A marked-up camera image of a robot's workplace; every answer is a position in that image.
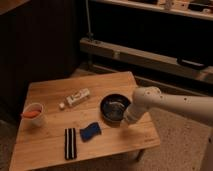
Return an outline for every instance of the table leg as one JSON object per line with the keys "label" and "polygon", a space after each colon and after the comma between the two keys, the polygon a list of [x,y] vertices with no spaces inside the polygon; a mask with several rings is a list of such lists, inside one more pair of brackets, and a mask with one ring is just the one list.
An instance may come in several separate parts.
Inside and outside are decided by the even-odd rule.
{"label": "table leg", "polygon": [[142,156],[143,156],[143,154],[144,154],[144,151],[145,151],[145,150],[140,150],[140,151],[138,152],[138,155],[137,155],[137,157],[136,157],[136,161],[137,161],[137,162],[139,162],[139,161],[141,160],[141,158],[142,158]]}

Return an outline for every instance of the cabinet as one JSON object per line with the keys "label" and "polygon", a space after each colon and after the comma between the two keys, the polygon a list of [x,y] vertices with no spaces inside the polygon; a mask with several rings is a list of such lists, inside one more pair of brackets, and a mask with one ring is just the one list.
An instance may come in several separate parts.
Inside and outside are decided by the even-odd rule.
{"label": "cabinet", "polygon": [[82,39],[82,51],[213,84],[212,14],[121,0],[89,9],[94,41]]}

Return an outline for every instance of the shelf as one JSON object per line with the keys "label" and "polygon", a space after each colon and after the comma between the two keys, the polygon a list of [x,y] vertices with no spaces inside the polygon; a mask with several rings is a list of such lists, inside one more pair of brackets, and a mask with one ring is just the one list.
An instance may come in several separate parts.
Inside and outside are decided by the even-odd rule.
{"label": "shelf", "polygon": [[213,14],[195,12],[192,10],[180,10],[180,9],[165,10],[164,5],[162,6],[153,5],[141,2],[132,2],[128,0],[91,0],[91,1],[213,21]]}

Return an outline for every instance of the wall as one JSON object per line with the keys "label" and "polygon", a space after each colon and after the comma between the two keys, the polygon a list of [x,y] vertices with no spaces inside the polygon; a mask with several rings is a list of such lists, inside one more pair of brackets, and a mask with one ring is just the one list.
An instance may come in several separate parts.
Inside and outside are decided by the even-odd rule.
{"label": "wall", "polygon": [[76,68],[74,0],[32,0],[0,16],[0,105],[19,118],[30,82],[65,78]]}

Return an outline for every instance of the cup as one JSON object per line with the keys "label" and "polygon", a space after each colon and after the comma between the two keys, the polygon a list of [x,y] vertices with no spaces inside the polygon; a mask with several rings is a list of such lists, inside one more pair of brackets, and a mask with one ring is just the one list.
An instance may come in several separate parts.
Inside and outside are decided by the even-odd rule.
{"label": "cup", "polygon": [[37,114],[34,117],[28,118],[28,117],[24,117],[23,121],[25,122],[25,124],[29,125],[29,126],[36,126],[36,127],[41,127],[43,126],[46,122],[45,122],[45,116],[43,113],[44,107],[41,103],[31,103],[28,106],[26,106],[23,110],[23,113],[25,112],[33,112],[33,111],[39,111],[40,113]]}

